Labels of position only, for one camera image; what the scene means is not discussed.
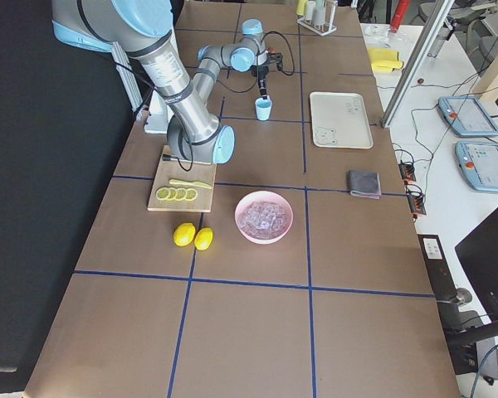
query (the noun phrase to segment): white tray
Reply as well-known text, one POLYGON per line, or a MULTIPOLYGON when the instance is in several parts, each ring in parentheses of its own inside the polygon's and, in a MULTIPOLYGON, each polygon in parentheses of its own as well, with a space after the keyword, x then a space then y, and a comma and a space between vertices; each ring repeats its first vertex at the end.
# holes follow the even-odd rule
POLYGON ((371 128, 360 94, 310 94, 312 138, 314 144, 325 148, 373 147, 371 128))

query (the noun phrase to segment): light blue joint cap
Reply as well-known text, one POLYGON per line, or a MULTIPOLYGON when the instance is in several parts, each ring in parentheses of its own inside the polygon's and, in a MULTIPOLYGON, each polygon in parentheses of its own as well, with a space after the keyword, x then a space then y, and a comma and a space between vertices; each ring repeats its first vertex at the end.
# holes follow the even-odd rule
POLYGON ((205 51, 209 48, 210 46, 205 46, 201 47, 198 51, 198 61, 201 62, 203 60, 203 56, 205 55, 205 51))
POLYGON ((257 19, 248 19, 242 23, 242 34, 244 35, 258 35, 263 32, 262 24, 257 19))
POLYGON ((216 143, 214 144, 214 151, 212 153, 213 163, 227 163, 234 152, 234 130, 231 126, 223 126, 220 130, 216 143))
POLYGON ((255 54, 247 47, 237 48, 231 54, 231 65, 239 72, 247 72, 255 62, 255 54))
POLYGON ((57 40, 68 44, 69 46, 98 52, 111 52, 113 48, 113 45, 110 43, 105 43, 94 37, 73 31, 69 27, 65 27, 55 21, 51 21, 51 23, 53 23, 53 33, 56 35, 57 40))
POLYGON ((169 0, 110 0, 120 17, 138 33, 163 37, 172 30, 173 14, 169 0))

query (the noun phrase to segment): lemon slice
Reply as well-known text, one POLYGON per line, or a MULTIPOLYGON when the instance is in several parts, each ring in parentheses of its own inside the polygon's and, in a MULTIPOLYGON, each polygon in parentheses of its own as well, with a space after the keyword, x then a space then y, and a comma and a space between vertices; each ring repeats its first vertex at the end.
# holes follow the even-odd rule
POLYGON ((169 187, 168 189, 169 189, 169 197, 166 200, 172 201, 177 196, 177 189, 175 189, 173 187, 169 187))
POLYGON ((170 196, 170 191, 168 187, 161 187, 155 192, 155 196, 160 201, 167 201, 170 196))
POLYGON ((177 188, 175 194, 175 201, 183 201, 186 197, 186 188, 177 188))
POLYGON ((198 197, 198 190, 195 188, 186 188, 186 197, 185 201, 195 201, 198 197))

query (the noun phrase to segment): computer monitor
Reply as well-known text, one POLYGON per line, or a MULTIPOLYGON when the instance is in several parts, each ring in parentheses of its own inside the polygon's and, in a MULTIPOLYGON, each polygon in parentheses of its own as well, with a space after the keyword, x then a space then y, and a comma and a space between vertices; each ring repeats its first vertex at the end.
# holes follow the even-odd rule
POLYGON ((478 342, 498 336, 498 207, 456 246, 456 254, 491 319, 491 324, 460 333, 456 341, 478 342))

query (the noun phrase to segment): yellow sponge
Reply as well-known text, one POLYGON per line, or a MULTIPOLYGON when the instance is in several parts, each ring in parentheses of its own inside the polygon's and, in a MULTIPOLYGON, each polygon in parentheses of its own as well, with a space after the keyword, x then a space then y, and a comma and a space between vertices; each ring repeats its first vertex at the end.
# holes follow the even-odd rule
POLYGON ((371 68, 379 72, 391 72, 395 69, 402 69, 404 63, 398 60, 398 51, 388 48, 368 48, 371 68))

